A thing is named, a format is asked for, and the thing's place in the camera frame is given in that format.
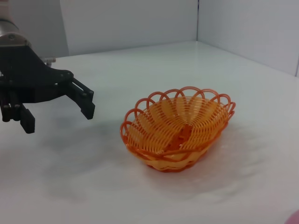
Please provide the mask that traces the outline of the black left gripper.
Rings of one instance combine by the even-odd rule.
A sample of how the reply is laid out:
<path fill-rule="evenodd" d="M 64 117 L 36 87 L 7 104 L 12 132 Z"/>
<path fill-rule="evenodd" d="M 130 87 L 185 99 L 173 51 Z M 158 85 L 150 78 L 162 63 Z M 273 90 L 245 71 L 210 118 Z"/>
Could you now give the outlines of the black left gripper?
<path fill-rule="evenodd" d="M 0 49 L 0 109 L 2 121 L 19 121 L 27 134 L 35 132 L 35 117 L 23 104 L 50 101 L 66 95 L 87 119 L 94 116 L 94 91 L 68 70 L 47 66 L 29 46 Z"/>

